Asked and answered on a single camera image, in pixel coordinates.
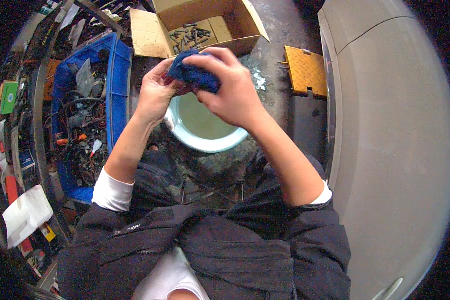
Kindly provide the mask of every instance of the white sleeve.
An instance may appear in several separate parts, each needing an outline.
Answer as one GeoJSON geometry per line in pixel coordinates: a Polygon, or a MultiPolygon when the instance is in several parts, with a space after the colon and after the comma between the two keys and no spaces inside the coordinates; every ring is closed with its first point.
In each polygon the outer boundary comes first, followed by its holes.
{"type": "Polygon", "coordinates": [[[323,204],[332,198],[332,191],[328,188],[327,183],[324,180],[322,181],[324,184],[323,191],[318,196],[318,198],[313,200],[313,202],[310,204],[323,204]]]}
{"type": "Polygon", "coordinates": [[[92,202],[98,206],[110,209],[116,212],[125,212],[130,208],[132,199],[133,183],[118,181],[102,168],[98,176],[95,187],[93,188],[92,202]]]}

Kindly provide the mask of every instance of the person's right hand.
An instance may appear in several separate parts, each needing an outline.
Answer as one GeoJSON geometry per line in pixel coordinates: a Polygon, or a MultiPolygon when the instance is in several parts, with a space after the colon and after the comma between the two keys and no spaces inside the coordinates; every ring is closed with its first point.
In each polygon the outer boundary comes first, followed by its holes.
{"type": "Polygon", "coordinates": [[[212,55],[192,55],[183,59],[183,63],[215,74],[221,87],[217,94],[196,91],[198,100],[228,124],[247,131],[252,129],[268,113],[258,98],[250,71],[228,48],[210,47],[204,52],[212,55]]]}

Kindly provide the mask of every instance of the water in basin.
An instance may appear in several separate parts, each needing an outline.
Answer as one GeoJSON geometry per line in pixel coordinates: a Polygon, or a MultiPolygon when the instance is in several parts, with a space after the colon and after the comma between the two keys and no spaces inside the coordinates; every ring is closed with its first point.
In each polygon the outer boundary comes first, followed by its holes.
{"type": "Polygon", "coordinates": [[[225,137],[236,129],[211,113],[191,92],[180,96],[178,115],[190,133],[207,140],[225,137]]]}

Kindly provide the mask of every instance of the white basin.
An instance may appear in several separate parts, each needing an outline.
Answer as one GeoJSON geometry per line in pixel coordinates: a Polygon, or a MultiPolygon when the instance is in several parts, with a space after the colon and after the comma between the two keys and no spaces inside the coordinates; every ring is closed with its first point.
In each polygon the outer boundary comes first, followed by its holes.
{"type": "Polygon", "coordinates": [[[248,135],[245,129],[228,125],[212,114],[194,93],[173,97],[164,120],[177,139],[205,153],[228,150],[248,135]]]}

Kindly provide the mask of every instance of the blue rag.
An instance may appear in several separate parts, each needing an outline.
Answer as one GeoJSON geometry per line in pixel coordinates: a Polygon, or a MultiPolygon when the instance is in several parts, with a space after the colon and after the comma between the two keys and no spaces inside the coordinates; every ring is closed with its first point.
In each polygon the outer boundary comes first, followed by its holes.
{"type": "Polygon", "coordinates": [[[174,79],[185,81],[188,84],[192,84],[195,87],[216,94],[220,88],[220,81],[218,78],[210,73],[209,71],[193,66],[184,64],[182,60],[193,54],[198,55],[211,55],[210,53],[198,53],[198,50],[190,49],[187,51],[180,52],[173,61],[170,69],[168,70],[168,75],[174,79]]]}

